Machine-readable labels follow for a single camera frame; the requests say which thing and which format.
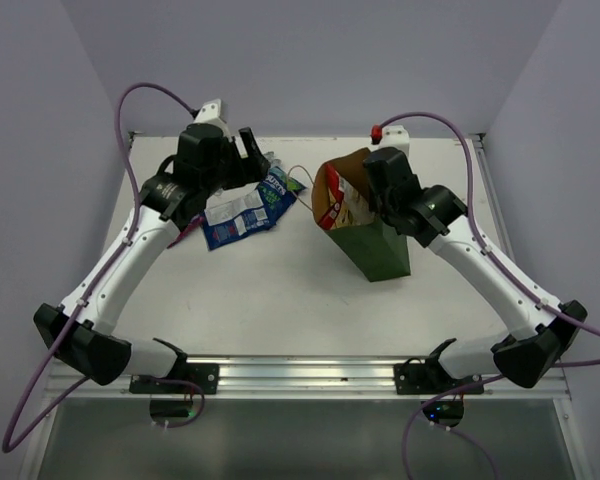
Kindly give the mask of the large red white chips bag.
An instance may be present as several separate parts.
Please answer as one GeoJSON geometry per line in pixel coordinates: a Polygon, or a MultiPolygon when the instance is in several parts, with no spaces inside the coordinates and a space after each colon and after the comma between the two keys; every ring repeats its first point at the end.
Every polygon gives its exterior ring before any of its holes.
{"type": "Polygon", "coordinates": [[[318,225],[323,230],[369,225],[375,214],[367,200],[331,165],[325,167],[328,205],[318,225]]]}

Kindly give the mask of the green paper bag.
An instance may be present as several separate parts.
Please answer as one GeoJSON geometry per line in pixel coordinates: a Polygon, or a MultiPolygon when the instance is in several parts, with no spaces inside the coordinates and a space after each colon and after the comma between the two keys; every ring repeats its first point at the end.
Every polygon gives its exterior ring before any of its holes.
{"type": "Polygon", "coordinates": [[[307,175],[310,199],[300,203],[368,281],[404,278],[411,274],[407,240],[372,211],[363,168],[369,154],[364,147],[324,162],[307,175]]]}

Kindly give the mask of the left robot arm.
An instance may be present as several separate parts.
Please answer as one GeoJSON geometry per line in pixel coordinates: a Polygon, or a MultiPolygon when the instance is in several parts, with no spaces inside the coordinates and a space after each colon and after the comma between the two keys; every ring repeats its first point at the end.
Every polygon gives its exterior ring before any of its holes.
{"type": "Polygon", "coordinates": [[[175,153],[143,183],[138,205],[93,270],[59,305],[42,304],[34,314],[53,356],[99,385],[141,375],[165,392],[181,390],[188,379],[185,353],[159,339],[117,338],[117,322],[151,266],[208,199],[263,180],[269,168],[250,128],[227,137],[215,125],[188,125],[175,153]]]}

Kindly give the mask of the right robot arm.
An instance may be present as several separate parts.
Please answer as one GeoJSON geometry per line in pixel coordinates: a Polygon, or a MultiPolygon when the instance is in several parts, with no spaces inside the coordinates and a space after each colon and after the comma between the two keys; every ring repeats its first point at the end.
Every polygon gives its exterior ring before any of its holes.
{"type": "Polygon", "coordinates": [[[444,393],[461,379],[482,374],[501,374],[520,387],[534,387],[575,339],[575,326],[561,317],[584,322],[585,307],[539,287],[483,231],[473,231],[467,206],[451,190],[421,187],[404,152],[380,148],[363,167],[382,220],[451,265],[507,329],[443,342],[424,361],[429,387],[444,393]]]}

